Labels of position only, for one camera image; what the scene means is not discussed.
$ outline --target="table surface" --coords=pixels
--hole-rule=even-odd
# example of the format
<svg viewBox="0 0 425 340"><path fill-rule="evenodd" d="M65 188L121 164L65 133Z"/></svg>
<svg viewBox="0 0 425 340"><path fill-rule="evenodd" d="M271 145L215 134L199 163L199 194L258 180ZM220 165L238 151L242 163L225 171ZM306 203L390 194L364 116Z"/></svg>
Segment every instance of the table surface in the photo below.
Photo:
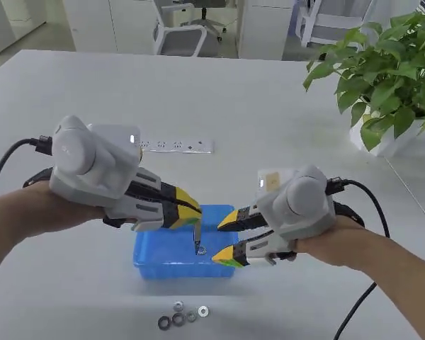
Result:
<svg viewBox="0 0 425 340"><path fill-rule="evenodd" d="M385 159L349 142L335 79L305 93L305 64L22 51L0 68L0 157L24 137L49 135L66 115L86 123L139 125L152 137L210 137L214 154L146 154L144 165L204 204L248 205L258 169L315 164L330 177L367 184L393 237L425 259L425 214ZM0 193L16 189L50 158L22 148ZM380 231L357 189L336 197ZM100 221L20 244L0 268L1 339L332 339L370 285L363 274L308 256L232 279L143 281L132 265L135 235ZM157 329L176 300L210 316ZM343 339L416 339L376 290Z"/></svg>

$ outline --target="office chair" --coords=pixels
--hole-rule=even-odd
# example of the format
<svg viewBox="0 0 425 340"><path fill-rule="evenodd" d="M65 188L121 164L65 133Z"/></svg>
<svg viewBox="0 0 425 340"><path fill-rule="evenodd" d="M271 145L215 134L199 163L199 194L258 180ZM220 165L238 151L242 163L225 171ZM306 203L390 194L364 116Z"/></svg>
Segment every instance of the office chair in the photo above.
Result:
<svg viewBox="0 0 425 340"><path fill-rule="evenodd" d="M296 35L301 45L334 44L347 30L368 21L376 0L315 0L302 4L297 18Z"/></svg>
<svg viewBox="0 0 425 340"><path fill-rule="evenodd" d="M222 41L222 36L220 35L220 32L217 30L215 26L222 27L222 32L226 33L227 28L223 23L219 23L214 20L210 20L206 18L208 9L215 8L215 9L222 9L224 7L227 7L228 0L184 0L184 2L191 2L196 8L201 8L201 19L196 19L192 21L193 25L202 25L207 27L209 30L214 32L217 36L217 39L219 41Z"/></svg>
<svg viewBox="0 0 425 340"><path fill-rule="evenodd" d="M216 57L219 42L214 33L202 25L193 25L194 5L174 4L172 0L153 0L157 24L153 32L154 54L179 57ZM164 17L174 11L189 10L191 19L187 25L167 27Z"/></svg>

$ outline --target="white flower pot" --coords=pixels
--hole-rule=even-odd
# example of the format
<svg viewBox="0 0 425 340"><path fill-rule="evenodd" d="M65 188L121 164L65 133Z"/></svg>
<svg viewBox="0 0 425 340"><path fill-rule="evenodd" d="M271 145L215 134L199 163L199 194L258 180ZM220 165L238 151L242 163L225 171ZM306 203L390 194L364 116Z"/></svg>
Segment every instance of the white flower pot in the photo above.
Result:
<svg viewBox="0 0 425 340"><path fill-rule="evenodd" d="M365 114L370 113L370 108L367 108ZM373 117L377 117L378 113L373 113ZM349 133L352 143L357 146L358 149L370 152L374 156L380 157L392 157L397 154L398 151L403 149L408 143L410 143L421 131L423 120L415 120L412 125L397 139L394 138L394 127L390 127L389 130L381 138L381 143L371 149L367 150L361 137L361 128L363 125L363 119L361 118L356 125L354 125Z"/></svg>

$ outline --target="electrical outlet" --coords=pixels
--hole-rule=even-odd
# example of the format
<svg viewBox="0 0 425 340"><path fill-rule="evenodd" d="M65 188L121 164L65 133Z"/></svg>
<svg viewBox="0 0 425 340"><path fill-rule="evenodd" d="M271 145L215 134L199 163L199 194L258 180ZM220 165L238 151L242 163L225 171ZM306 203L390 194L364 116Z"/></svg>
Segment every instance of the electrical outlet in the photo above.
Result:
<svg viewBox="0 0 425 340"><path fill-rule="evenodd" d="M143 152L175 152L182 154L212 154L214 143L207 139L146 140L141 141Z"/></svg>

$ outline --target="blue plastic basket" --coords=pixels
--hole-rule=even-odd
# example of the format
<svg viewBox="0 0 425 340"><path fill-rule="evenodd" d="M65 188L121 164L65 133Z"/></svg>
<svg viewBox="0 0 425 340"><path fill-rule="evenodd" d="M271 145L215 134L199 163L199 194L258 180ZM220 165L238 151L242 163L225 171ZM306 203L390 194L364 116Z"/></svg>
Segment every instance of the blue plastic basket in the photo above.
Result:
<svg viewBox="0 0 425 340"><path fill-rule="evenodd" d="M134 265L144 279L164 278L224 278L231 277L234 268L211 261L216 253L238 242L236 232L218 232L217 226L234 208L231 205L202 205L201 245L205 255L196 255L193 226L176 230L158 229L137 233Z"/></svg>

